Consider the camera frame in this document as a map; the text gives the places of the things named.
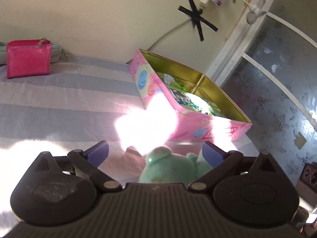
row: pink pouch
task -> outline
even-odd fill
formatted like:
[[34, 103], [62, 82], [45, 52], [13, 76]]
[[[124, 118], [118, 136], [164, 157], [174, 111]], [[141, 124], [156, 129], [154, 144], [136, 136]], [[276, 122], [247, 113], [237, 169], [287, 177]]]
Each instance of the pink pouch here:
[[50, 73], [52, 44], [47, 39], [17, 40], [7, 44], [7, 78]]

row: glass pane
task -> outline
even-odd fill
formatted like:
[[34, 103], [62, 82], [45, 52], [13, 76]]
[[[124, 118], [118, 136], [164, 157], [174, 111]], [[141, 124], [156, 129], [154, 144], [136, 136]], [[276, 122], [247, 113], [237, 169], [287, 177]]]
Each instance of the glass pane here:
[[[317, 132], [305, 116], [269, 78], [244, 59], [223, 90], [252, 121], [247, 135], [256, 148], [270, 152], [296, 184], [304, 164], [317, 161]], [[294, 143], [299, 133], [307, 140], [301, 149]]]
[[274, 0], [269, 11], [317, 42], [316, 4], [317, 0]]
[[317, 119], [317, 49], [314, 46], [267, 17], [247, 54], [283, 83]]

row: green plush toy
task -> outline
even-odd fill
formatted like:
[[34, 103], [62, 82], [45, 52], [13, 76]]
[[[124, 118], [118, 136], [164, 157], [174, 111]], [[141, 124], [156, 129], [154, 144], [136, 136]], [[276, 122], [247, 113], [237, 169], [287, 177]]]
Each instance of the green plush toy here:
[[212, 167], [201, 155], [173, 154], [167, 147], [155, 148], [146, 156], [146, 166], [141, 173], [141, 183], [190, 183], [210, 171]]

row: pink tin box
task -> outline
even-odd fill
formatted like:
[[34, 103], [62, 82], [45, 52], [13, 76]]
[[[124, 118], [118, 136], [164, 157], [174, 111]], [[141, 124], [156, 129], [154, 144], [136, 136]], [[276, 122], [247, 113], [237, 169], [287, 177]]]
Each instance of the pink tin box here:
[[[252, 123], [241, 109], [204, 74], [185, 65], [138, 50], [130, 65], [144, 107], [160, 114], [169, 129], [168, 140], [221, 141], [238, 140], [250, 129]], [[177, 77], [187, 88], [204, 100], [212, 100], [226, 117], [194, 112], [182, 107], [155, 73], [162, 72]]]

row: gray-green bag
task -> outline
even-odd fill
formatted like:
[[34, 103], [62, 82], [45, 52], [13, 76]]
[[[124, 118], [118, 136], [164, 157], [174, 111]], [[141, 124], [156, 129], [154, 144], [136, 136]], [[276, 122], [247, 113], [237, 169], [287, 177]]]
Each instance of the gray-green bag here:
[[[51, 63], [58, 62], [62, 48], [58, 44], [52, 43]], [[7, 63], [7, 43], [0, 42], [0, 65]]]

